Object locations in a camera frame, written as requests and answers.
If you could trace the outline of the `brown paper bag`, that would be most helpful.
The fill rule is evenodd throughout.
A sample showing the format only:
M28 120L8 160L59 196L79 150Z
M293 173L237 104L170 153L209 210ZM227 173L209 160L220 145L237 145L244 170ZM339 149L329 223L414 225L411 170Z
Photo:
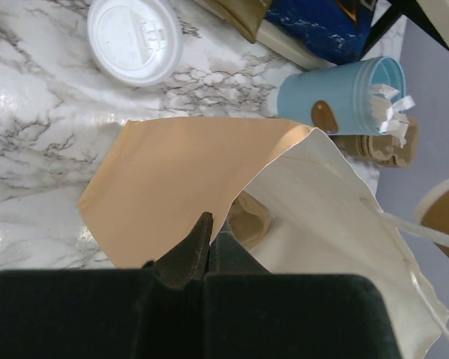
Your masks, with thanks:
M384 212L331 139L291 120L173 117L125 124L78 202L114 266L161 257L203 212L213 232L245 191L273 217L251 254L274 273L359 274L383 295L405 358L449 339L449 311L401 231L449 236Z

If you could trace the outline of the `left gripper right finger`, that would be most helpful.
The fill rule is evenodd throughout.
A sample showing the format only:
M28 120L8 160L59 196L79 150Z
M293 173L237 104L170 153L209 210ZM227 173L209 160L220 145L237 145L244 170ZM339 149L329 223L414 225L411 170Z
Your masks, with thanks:
M228 224L204 277L205 358L400 358L379 290L354 274L272 274Z

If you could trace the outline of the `single cardboard cup carrier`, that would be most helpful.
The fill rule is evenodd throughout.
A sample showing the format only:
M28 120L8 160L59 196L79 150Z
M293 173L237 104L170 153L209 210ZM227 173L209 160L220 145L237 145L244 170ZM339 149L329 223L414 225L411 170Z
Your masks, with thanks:
M245 191L236 197L227 215L234 237L247 250L263 241L272 220L269 210Z

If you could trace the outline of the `brown paper coffee cup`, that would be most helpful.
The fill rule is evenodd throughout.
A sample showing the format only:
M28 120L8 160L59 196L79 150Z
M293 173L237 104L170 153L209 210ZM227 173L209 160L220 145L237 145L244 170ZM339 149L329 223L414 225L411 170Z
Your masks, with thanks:
M449 235L449 179L423 196L415 208L417 222Z

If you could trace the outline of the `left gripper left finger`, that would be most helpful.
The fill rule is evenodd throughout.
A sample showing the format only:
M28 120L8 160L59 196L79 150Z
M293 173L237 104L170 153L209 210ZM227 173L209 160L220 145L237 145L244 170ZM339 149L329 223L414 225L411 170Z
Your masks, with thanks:
M212 229L139 269L0 271L0 358L202 358Z

